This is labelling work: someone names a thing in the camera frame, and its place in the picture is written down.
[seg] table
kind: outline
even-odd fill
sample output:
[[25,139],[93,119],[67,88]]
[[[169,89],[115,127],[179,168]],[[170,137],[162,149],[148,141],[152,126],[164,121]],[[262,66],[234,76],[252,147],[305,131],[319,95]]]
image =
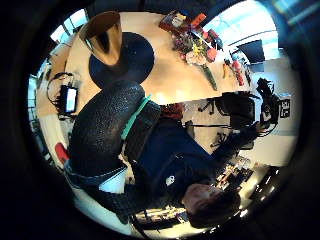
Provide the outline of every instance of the table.
[[[44,70],[44,76],[42,77],[40,87],[36,92],[36,110],[38,118],[57,113],[55,107],[47,98],[47,86],[49,80],[52,79],[55,74],[65,71],[65,66],[67,64],[68,56],[74,39],[75,35],[70,36],[66,42],[58,44],[50,52],[50,58],[48,59],[50,65],[47,65],[46,69]],[[51,83],[48,90],[48,95],[50,98],[54,99],[54,96],[60,90],[60,85],[61,82],[59,80]]]
[[[188,65],[180,59],[178,52],[172,50],[171,34],[158,26],[164,15],[148,12],[121,12],[120,15],[122,32],[140,34],[153,47],[154,66],[141,86],[146,95],[152,94],[151,100],[157,104],[218,97],[223,92],[250,91],[246,81],[244,86],[239,86],[231,70],[223,79],[223,63],[228,51],[219,50],[215,62],[208,64],[218,86],[215,91],[200,67]],[[75,114],[101,90],[89,74],[90,55],[91,52],[76,35],[65,67],[65,71],[72,72],[75,78],[80,80],[78,110]],[[44,108],[44,105],[49,103],[38,104],[38,107]],[[52,108],[50,111],[45,109],[45,114],[50,114]]]

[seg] dark jacket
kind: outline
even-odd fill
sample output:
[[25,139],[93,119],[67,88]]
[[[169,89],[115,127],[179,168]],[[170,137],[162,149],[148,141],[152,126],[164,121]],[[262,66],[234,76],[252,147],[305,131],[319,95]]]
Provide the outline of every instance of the dark jacket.
[[[102,206],[126,223],[128,216],[148,208],[183,207],[181,199],[193,183],[213,183],[224,165],[243,146],[257,138],[255,125],[230,134],[208,154],[180,122],[160,119],[140,159],[132,163],[135,185],[125,185],[123,194],[106,193],[95,186],[82,188]],[[167,179],[174,177],[171,183]]]
[[257,138],[255,125],[231,134],[208,154],[181,123],[162,119],[153,130],[139,160],[150,184],[149,208],[183,207],[181,199],[193,183],[214,183],[224,165],[243,146]]

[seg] flower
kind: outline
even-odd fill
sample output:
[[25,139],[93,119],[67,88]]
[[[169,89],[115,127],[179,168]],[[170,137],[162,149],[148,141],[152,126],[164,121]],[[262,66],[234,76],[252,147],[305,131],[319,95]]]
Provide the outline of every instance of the flower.
[[188,32],[180,34],[180,36],[172,36],[172,39],[173,50],[179,51],[180,58],[190,65],[200,66],[214,90],[217,90],[215,80],[207,66],[208,62],[215,60],[217,50],[215,48],[208,49],[209,47],[201,39],[194,39]]
[[202,54],[197,54],[194,51],[190,51],[186,54],[186,61],[188,64],[204,65],[207,63],[207,59]]

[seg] paper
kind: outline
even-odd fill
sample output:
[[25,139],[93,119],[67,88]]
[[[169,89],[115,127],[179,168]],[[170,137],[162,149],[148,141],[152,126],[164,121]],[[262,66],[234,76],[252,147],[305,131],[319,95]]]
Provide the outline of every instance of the paper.
[[123,193],[127,170],[127,168],[123,168],[123,170],[101,183],[99,190],[110,193]]

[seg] hair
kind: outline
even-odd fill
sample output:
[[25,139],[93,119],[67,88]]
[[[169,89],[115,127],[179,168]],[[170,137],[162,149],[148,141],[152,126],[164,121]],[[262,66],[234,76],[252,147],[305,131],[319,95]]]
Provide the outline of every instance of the hair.
[[240,206],[240,196],[236,190],[225,191],[218,198],[198,209],[194,214],[187,212],[190,224],[194,228],[213,227],[226,222]]

